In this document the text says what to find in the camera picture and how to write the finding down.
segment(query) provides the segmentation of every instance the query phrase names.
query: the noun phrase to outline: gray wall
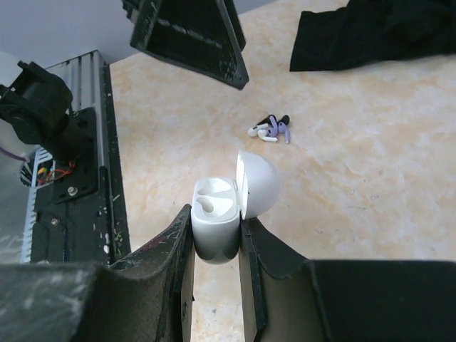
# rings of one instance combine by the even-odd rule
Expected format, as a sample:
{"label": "gray wall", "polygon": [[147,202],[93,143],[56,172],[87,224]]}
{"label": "gray wall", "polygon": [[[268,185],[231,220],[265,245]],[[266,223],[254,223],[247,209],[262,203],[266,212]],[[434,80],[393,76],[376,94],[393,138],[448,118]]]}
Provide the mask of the gray wall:
{"label": "gray wall", "polygon": [[[243,13],[272,0],[234,2]],[[132,30],[121,0],[0,0],[0,51],[43,67],[93,50],[107,63],[128,57]]]}

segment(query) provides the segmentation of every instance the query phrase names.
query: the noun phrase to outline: white earbud case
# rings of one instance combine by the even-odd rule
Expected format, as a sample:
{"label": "white earbud case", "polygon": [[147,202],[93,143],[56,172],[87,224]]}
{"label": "white earbud case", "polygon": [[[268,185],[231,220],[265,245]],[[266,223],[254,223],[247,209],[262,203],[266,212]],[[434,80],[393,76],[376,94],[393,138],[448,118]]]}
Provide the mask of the white earbud case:
{"label": "white earbud case", "polygon": [[192,230],[198,256],[210,264],[223,264],[237,255],[240,220],[268,211],[279,196],[279,176],[266,159],[239,151],[236,182],[207,177],[195,185]]}

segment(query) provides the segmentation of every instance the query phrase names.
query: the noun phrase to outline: white lid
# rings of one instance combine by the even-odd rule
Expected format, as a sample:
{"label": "white lid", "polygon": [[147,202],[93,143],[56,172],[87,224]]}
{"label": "white lid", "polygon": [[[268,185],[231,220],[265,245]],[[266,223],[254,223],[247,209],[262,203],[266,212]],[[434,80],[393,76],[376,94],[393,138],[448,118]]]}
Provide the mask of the white lid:
{"label": "white lid", "polygon": [[276,168],[261,155],[252,152],[239,151],[236,183],[243,219],[251,219],[267,212],[279,197],[279,175]]}
{"label": "white lid", "polygon": [[18,62],[16,57],[0,51],[0,84],[9,87],[21,74]]}

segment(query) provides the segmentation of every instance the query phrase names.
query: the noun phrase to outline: black cloth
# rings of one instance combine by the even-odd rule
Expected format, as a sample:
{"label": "black cloth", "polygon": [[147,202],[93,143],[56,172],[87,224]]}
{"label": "black cloth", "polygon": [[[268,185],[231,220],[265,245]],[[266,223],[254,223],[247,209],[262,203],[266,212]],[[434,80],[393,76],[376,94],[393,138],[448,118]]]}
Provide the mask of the black cloth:
{"label": "black cloth", "polygon": [[450,53],[456,53],[456,0],[350,0],[336,11],[302,12],[290,71]]}

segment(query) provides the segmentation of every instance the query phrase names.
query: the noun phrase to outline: table surface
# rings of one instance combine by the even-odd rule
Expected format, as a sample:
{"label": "table surface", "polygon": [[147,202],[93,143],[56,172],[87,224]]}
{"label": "table surface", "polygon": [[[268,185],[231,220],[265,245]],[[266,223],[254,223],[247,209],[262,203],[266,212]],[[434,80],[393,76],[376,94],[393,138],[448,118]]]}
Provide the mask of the table surface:
{"label": "table surface", "polygon": [[[284,0],[241,15],[243,91],[138,54],[112,65],[132,248],[161,232],[207,176],[234,178],[238,150],[281,175],[260,220],[310,258],[456,259],[456,58],[290,73],[303,10]],[[291,144],[247,135],[267,113],[291,118]],[[197,260],[193,341],[243,341],[237,260]]]}

